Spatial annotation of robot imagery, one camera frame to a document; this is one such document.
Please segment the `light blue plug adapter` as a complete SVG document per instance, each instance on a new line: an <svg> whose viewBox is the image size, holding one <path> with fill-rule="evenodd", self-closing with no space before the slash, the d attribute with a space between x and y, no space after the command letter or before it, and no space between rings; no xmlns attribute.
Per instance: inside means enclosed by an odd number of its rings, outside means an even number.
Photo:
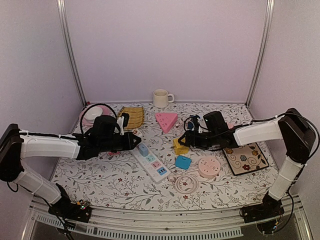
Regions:
<svg viewBox="0 0 320 240"><path fill-rule="evenodd" d="M145 144L141 143L141 144L139 144L137 147L138 147L139 153L140 153L143 157L147 157L147 156L149 155L148 147L147 147Z"/></svg>

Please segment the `white tiger cube socket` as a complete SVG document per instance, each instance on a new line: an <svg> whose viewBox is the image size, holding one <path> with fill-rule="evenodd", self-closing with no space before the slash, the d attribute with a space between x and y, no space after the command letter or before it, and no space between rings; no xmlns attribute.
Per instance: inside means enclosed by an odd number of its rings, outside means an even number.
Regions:
<svg viewBox="0 0 320 240"><path fill-rule="evenodd" d="M142 136L142 133L136 128L132 130L132 133L137 135L137 136Z"/></svg>

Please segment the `dark blue cube socket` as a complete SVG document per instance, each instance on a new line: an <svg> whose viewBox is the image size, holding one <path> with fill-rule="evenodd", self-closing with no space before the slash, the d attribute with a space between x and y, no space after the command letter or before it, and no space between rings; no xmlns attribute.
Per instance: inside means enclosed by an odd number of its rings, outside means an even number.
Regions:
<svg viewBox="0 0 320 240"><path fill-rule="evenodd" d="M190 115L186 120L187 130L198 131L199 130L199 115Z"/></svg>

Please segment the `yellow cube socket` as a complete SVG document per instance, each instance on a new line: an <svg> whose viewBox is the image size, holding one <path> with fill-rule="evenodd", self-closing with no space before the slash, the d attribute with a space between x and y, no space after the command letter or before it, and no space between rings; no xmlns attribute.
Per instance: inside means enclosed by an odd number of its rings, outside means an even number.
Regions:
<svg viewBox="0 0 320 240"><path fill-rule="evenodd" d="M178 138L173 139L173 150L176 155L183 155L189 152L189 147L179 143Z"/></svg>

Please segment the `pink triangular power socket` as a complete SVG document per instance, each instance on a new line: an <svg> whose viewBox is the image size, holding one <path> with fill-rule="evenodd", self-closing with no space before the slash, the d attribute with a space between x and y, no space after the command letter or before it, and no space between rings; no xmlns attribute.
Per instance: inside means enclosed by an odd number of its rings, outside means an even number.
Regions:
<svg viewBox="0 0 320 240"><path fill-rule="evenodd" d="M155 114L155 119L162 131L167 134L176 123L178 114L174 112L158 112Z"/></svg>

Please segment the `pink plug adapter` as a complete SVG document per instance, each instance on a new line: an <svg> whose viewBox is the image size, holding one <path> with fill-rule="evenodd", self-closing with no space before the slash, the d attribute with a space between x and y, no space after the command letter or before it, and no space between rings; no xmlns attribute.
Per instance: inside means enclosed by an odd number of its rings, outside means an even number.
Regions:
<svg viewBox="0 0 320 240"><path fill-rule="evenodd" d="M120 153L119 151L116 151L116 152L109 151L107 154L109 156L115 156L115 155L118 155L119 153Z"/></svg>

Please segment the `cyan square plug adapter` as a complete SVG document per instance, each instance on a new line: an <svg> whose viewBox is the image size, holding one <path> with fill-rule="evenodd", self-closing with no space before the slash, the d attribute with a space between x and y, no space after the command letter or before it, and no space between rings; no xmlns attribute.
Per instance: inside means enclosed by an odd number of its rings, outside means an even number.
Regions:
<svg viewBox="0 0 320 240"><path fill-rule="evenodd" d="M177 168L187 170L191 165L192 160L189 157L178 155L175 160L175 166Z"/></svg>

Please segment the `white power strip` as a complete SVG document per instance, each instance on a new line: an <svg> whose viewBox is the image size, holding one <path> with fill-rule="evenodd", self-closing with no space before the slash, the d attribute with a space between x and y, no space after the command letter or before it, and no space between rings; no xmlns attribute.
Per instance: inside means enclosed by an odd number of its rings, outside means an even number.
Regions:
<svg viewBox="0 0 320 240"><path fill-rule="evenodd" d="M145 170L147 175L154 181L155 184L161 184L167 180L171 171L149 148L149 154L146 157L143 157L139 153L138 147L136 147L134 150L130 150L130 153L135 157L137 162Z"/></svg>

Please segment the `round pink power socket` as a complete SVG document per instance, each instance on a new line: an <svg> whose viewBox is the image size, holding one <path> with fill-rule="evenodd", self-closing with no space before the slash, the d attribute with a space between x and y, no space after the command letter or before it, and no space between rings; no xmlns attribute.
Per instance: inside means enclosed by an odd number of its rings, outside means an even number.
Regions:
<svg viewBox="0 0 320 240"><path fill-rule="evenodd" d="M198 162L198 172L201 177L212 179L216 177L221 170L220 162L212 156L206 156Z"/></svg>

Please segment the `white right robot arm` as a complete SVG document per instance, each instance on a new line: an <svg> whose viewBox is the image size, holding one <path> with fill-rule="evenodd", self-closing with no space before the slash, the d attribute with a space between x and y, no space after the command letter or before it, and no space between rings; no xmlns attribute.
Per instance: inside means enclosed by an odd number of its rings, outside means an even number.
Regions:
<svg viewBox="0 0 320 240"><path fill-rule="evenodd" d="M277 160L278 175L263 198L258 213L269 218L278 210L278 202L299 179L307 162L320 147L320 132L313 122L302 116L297 109L266 119L254 119L249 123L228 127L222 113L213 111L204 115L206 127L201 131L199 117L190 116L191 129L185 129L178 142L186 147L235 149L252 143L265 142Z"/></svg>

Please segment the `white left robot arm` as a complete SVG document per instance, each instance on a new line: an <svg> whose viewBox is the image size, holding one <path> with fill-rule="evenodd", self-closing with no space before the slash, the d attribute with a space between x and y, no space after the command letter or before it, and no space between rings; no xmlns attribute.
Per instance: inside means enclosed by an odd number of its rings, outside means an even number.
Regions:
<svg viewBox="0 0 320 240"><path fill-rule="evenodd" d="M133 150L142 139L131 131L125 132L124 117L102 115L94 120L87 131L69 135L36 133L10 124L0 139L0 179L13 182L36 194L63 216L74 213L74 205L64 189L22 163L33 157L89 160L104 152Z"/></svg>

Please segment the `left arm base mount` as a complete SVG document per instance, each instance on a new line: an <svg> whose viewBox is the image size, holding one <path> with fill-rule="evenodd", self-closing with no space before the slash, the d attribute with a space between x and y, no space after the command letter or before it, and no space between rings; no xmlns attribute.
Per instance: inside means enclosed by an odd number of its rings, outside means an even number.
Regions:
<svg viewBox="0 0 320 240"><path fill-rule="evenodd" d="M92 214L90 204L82 199L78 202L72 202L64 188L58 183L55 185L60 191L61 198L50 205L48 213L63 219L88 223Z"/></svg>

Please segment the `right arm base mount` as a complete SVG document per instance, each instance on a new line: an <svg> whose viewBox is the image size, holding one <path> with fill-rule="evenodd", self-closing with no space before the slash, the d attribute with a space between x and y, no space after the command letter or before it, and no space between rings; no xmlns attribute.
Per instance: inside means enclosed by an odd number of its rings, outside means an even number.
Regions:
<svg viewBox="0 0 320 240"><path fill-rule="evenodd" d="M239 210L245 223L261 221L284 213L281 200L275 200L268 194L262 199L262 203L244 206Z"/></svg>

